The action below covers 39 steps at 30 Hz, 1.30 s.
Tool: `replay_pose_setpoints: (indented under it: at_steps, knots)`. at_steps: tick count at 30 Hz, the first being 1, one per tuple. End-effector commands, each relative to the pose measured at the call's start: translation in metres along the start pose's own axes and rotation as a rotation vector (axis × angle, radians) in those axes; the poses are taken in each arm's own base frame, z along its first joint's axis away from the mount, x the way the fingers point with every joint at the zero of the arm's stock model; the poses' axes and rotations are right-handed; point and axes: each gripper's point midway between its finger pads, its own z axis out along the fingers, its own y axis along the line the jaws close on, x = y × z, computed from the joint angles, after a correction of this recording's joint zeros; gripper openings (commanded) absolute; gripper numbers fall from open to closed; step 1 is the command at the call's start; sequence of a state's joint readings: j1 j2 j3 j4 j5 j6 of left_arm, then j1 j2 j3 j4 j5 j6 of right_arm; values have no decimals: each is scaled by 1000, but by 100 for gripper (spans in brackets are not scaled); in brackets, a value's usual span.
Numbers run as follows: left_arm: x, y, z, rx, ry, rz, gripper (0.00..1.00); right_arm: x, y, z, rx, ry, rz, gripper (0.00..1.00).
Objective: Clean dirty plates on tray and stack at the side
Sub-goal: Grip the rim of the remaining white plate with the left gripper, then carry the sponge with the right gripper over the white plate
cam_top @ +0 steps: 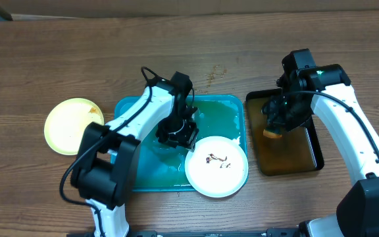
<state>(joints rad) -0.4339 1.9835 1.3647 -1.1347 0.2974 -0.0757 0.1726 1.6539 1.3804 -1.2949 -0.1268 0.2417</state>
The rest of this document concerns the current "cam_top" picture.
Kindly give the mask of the yellow plate with sauce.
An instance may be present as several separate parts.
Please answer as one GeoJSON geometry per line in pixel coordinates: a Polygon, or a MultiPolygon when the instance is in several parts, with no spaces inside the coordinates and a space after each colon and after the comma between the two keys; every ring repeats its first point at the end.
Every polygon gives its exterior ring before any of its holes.
{"type": "Polygon", "coordinates": [[[94,102],[84,98],[67,99],[48,114],[45,141],[61,155],[77,155],[84,130],[92,122],[105,123],[102,110],[94,102]]]}

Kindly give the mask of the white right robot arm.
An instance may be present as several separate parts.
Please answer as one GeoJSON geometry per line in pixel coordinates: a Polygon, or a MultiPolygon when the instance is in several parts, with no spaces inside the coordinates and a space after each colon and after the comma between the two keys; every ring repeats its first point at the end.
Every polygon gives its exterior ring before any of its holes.
{"type": "Polygon", "coordinates": [[[363,113],[339,64],[318,66],[308,49],[282,59],[280,95],[261,109],[268,138],[305,126],[316,115],[334,140],[352,187],[327,217],[299,224],[296,236],[379,236],[379,136],[363,113]]]}

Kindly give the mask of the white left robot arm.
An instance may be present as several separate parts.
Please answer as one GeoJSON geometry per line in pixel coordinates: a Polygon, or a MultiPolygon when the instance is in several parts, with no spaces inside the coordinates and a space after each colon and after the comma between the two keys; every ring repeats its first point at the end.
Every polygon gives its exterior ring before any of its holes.
{"type": "Polygon", "coordinates": [[[199,130],[197,111],[186,98],[194,94],[188,75],[175,72],[170,80],[158,74],[147,78],[143,95],[120,117],[86,126],[75,162],[59,185],[61,197],[67,179],[78,189],[77,205],[88,206],[95,222],[90,236],[129,236],[125,203],[133,189],[142,141],[153,130],[159,143],[194,150],[199,130]]]}

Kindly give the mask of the white plate with sauce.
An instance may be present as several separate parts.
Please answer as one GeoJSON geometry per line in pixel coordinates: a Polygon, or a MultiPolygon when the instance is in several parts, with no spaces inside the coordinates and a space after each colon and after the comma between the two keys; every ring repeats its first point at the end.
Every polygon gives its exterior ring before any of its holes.
{"type": "Polygon", "coordinates": [[[191,186],[210,198],[238,192],[248,177],[248,160],[236,140],[209,136],[195,143],[185,158],[185,174],[191,186]]]}

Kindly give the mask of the green and orange sponge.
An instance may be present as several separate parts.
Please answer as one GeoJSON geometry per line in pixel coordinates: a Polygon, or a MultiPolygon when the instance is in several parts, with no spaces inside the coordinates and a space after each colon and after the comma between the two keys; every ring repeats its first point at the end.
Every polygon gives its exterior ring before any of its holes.
{"type": "Polygon", "coordinates": [[[267,138],[277,139],[282,137],[281,129],[276,126],[267,126],[263,130],[263,135],[267,138]]]}

